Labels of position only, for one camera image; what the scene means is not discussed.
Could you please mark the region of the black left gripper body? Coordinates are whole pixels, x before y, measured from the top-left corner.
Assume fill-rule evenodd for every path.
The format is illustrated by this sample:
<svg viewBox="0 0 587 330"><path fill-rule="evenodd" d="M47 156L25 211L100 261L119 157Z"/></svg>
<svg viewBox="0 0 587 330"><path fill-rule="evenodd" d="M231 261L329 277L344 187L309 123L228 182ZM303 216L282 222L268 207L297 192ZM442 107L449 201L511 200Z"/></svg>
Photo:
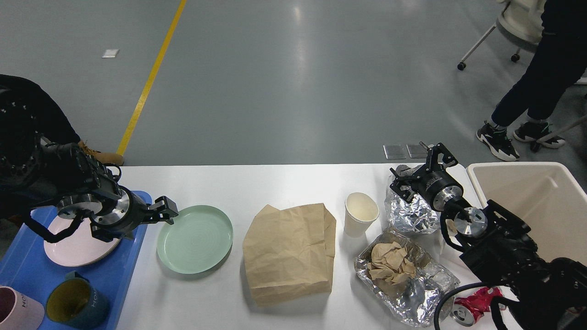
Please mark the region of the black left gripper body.
<svg viewBox="0 0 587 330"><path fill-rule="evenodd" d="M142 198L122 188L122 198L90 220L91 235L101 242L111 242L115 238L133 240L133 230L149 219L149 207Z"/></svg>

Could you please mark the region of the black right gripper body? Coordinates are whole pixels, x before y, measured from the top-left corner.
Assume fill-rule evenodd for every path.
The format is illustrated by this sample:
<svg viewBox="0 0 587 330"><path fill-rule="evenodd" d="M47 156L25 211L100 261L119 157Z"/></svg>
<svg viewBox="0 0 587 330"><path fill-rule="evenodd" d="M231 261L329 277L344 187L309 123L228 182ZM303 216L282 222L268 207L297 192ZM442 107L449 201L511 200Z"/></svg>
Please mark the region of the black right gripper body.
<svg viewBox="0 0 587 330"><path fill-rule="evenodd" d="M415 192L422 196L424 201L434 211L442 212L448 202L462 203L463 186L446 171L435 171L423 175L415 184Z"/></svg>

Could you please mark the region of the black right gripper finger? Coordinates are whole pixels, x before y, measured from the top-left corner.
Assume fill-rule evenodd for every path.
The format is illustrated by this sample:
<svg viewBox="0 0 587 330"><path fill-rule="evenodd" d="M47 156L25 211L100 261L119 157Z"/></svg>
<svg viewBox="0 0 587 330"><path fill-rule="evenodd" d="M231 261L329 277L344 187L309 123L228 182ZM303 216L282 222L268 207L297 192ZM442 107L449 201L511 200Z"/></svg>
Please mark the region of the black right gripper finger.
<svg viewBox="0 0 587 330"><path fill-rule="evenodd" d="M427 145L421 142L421 146L427 150L423 173L445 172L447 168L459 163L449 149L442 143Z"/></svg>
<svg viewBox="0 0 587 330"><path fill-rule="evenodd" d="M414 196L424 198L423 193L420 192L418 187L418 184L421 182L421 175L424 174L424 170L421 170L421 167L423 165L417 165L415 167L398 165L395 169L394 167L390 168L393 180L389 187L407 203L411 203Z"/></svg>

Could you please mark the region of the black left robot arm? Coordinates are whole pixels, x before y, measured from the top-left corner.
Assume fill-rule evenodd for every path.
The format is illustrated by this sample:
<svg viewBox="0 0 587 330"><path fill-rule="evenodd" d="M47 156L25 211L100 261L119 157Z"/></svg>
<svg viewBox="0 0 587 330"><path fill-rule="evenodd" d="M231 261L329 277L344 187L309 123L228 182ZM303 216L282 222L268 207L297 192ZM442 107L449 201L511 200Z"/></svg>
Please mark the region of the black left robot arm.
<svg viewBox="0 0 587 330"><path fill-rule="evenodd" d="M102 242L133 239L141 224L174 223L177 205L166 196L153 204L119 184L121 175L73 143L44 144L37 119L16 92L1 90L1 216L21 215L46 242L71 236L84 222ZM71 224L53 234L30 212L54 206Z"/></svg>

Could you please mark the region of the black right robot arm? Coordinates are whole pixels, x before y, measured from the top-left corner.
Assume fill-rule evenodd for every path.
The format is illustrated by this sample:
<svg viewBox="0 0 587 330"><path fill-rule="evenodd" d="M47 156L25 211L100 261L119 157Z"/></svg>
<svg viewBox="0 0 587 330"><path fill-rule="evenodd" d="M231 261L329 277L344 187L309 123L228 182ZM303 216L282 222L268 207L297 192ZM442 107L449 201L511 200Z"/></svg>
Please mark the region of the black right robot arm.
<svg viewBox="0 0 587 330"><path fill-rule="evenodd" d="M500 306L509 309L523 330L584 330L587 304L585 265L570 258L545 261L537 254L530 226L497 202L483 209L463 196L463 186L449 173L458 161L442 143L425 145L426 162L410 168L391 168L390 188L411 203L420 196L440 213L440 230L448 246L479 282L450 291L435 308L433 325L439 329L443 305L456 294L477 287L507 286L516 299L490 298L495 328L505 330Z"/></svg>

